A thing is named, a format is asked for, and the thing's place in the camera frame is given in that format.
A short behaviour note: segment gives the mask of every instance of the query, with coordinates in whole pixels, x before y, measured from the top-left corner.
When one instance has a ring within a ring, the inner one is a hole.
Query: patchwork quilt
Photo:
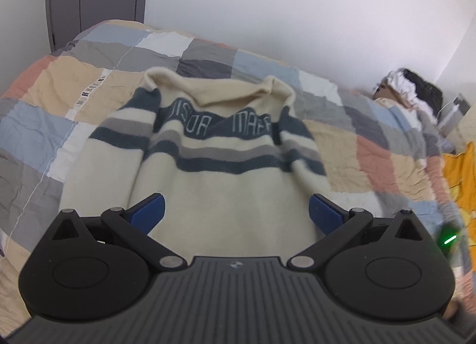
[[[183,77],[253,83],[275,76],[296,94],[294,114],[316,143],[330,200],[378,217],[410,207],[433,235],[443,222],[463,225],[425,114],[186,33],[107,21],[31,65],[0,98],[1,334],[28,318],[16,287],[18,272],[58,212],[70,167],[89,135],[130,100],[144,71],[154,66]],[[451,265],[456,295],[472,307],[465,233]]]

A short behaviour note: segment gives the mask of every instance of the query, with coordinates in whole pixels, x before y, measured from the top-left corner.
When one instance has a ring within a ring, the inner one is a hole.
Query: black device
[[[441,318],[454,276],[410,210],[380,219],[314,195],[309,213],[327,235],[286,266],[278,257],[187,265],[145,234],[163,204],[155,194],[101,217],[61,211],[20,273],[32,318],[7,342],[475,342]]]

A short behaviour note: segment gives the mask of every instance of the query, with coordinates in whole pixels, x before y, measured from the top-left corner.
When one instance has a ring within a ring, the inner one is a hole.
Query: sweater's right sleeve
[[[68,172],[60,210],[99,216],[111,207],[127,208],[159,108],[159,90],[140,87],[92,132]]]

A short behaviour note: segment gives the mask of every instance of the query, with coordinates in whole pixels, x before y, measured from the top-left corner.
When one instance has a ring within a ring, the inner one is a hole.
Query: black bag
[[[403,75],[410,82],[415,83],[416,96],[430,106],[433,110],[433,115],[436,117],[443,107],[443,92],[437,86],[425,81],[409,69],[403,70]]]

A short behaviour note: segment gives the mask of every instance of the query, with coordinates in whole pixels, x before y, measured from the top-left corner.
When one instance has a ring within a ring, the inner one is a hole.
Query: small round logo
[[[235,261],[235,262],[230,263],[230,266],[233,269],[239,269],[241,266],[243,266],[243,263],[240,262],[240,261]]]

